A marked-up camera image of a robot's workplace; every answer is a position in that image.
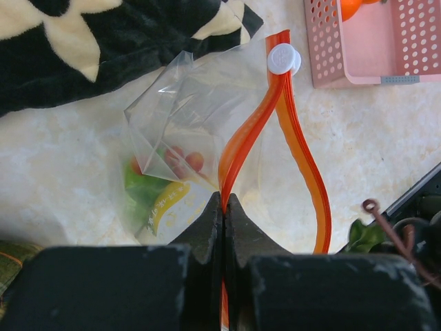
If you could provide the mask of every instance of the white round cap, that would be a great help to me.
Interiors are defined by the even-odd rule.
[[[294,76],[302,64],[302,58],[291,44],[280,43],[269,52],[267,64],[273,74],[284,74],[291,70]]]

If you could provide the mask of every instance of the marble tabletop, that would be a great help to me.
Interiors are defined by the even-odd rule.
[[[302,55],[294,77],[296,104],[327,187],[334,223],[331,251],[336,251],[355,218],[369,220],[360,208],[366,198],[377,198],[386,208],[441,162],[441,83],[315,90],[303,1],[246,2],[265,21],[258,37],[288,28]],[[40,245],[136,243],[119,219],[115,196],[121,174],[113,165],[121,154],[122,111],[159,71],[97,98],[0,119],[2,239]],[[268,126],[278,129],[277,120]],[[263,163],[271,167],[270,159]],[[308,252],[315,214],[300,179],[267,184],[277,203],[291,210],[281,210],[276,225],[259,225],[287,249]]]

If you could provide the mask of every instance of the pink basket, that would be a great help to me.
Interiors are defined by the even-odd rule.
[[[342,22],[340,0],[305,0],[315,88],[441,80],[441,0],[362,5]]]

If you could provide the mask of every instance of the clear plastic bag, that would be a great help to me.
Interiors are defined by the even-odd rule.
[[[291,75],[267,72],[269,50],[286,41],[285,31],[200,65],[182,53],[125,111],[135,157],[125,171],[125,219],[141,243],[172,241],[220,190],[224,202],[236,193],[248,216],[288,250],[297,236],[306,251],[327,251],[329,202],[289,100]],[[309,206],[292,201],[292,190]],[[296,220],[296,208],[311,216],[315,208],[318,226]]]

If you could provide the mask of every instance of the black blanket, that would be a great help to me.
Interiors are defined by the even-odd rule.
[[[0,1],[0,116],[110,92],[167,65],[248,42],[242,1]]]

